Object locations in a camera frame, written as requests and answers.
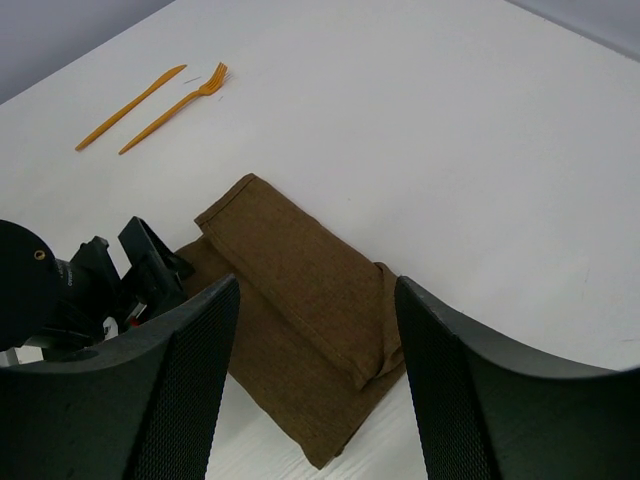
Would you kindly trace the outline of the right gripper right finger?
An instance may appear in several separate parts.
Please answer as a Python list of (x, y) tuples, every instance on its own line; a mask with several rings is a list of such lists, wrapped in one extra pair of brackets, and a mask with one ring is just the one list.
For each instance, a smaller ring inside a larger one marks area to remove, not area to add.
[(514, 340), (408, 277), (395, 308), (431, 479), (635, 479), (639, 371)]

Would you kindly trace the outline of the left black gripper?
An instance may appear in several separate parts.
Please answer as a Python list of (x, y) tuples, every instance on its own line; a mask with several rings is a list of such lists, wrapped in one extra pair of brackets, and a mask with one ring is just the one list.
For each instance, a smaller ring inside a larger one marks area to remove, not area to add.
[(172, 252), (134, 216), (118, 239), (130, 262), (118, 274), (109, 243), (95, 236), (69, 260), (38, 235), (1, 223), (1, 363), (17, 364), (16, 349), (57, 360), (142, 325), (182, 304), (194, 266)]

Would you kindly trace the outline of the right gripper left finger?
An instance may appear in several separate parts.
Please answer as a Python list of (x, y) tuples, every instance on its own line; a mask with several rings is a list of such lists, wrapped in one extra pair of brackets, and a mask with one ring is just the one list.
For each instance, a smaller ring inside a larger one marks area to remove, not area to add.
[(61, 361), (1, 371), (5, 479), (202, 479), (240, 304), (226, 276)]

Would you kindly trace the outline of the brown cloth napkin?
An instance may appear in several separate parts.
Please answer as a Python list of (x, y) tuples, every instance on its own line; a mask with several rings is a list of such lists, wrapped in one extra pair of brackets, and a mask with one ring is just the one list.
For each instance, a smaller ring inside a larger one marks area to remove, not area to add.
[(254, 174), (196, 224), (200, 237), (179, 250), (194, 268), (186, 292), (236, 277), (230, 374), (325, 467), (405, 373), (395, 274)]

